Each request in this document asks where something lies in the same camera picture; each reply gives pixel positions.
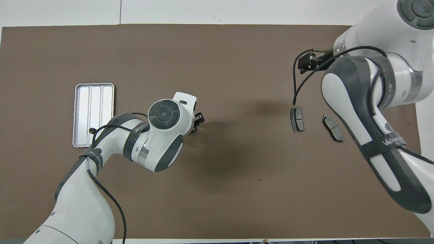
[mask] circular button panel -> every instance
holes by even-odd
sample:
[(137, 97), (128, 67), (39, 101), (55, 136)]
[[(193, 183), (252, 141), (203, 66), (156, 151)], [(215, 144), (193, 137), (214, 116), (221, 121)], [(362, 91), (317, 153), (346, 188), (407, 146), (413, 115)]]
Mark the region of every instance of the circular button panel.
[(149, 122), (158, 129), (170, 129), (179, 120), (179, 107), (174, 101), (165, 99), (154, 103), (149, 109)]
[(434, 0), (398, 0), (398, 13), (409, 26), (434, 29)]

